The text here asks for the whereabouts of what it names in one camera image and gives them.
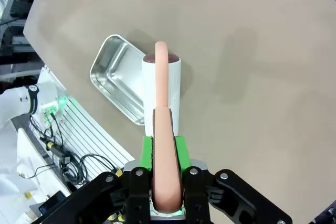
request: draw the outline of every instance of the tabletop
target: tabletop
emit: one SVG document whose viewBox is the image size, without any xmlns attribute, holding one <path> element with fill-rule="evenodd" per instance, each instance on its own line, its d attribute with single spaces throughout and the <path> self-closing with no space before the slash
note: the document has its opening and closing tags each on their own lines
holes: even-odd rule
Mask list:
<svg viewBox="0 0 336 224">
<path fill-rule="evenodd" d="M 69 93 L 132 156 L 144 127 L 90 82 L 104 39 L 182 59 L 180 134 L 307 223 L 336 199 L 334 0 L 35 0 L 24 34 Z M 212 210 L 214 223 L 230 223 Z"/>
</svg>

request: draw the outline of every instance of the metal tray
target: metal tray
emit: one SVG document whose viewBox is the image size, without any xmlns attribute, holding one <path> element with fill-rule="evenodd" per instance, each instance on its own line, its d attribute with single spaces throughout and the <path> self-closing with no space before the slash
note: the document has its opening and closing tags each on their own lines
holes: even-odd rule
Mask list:
<svg viewBox="0 0 336 224">
<path fill-rule="evenodd" d="M 141 78 L 144 56 L 121 36 L 111 35 L 90 70 L 93 85 L 137 125 L 144 125 Z"/>
</svg>

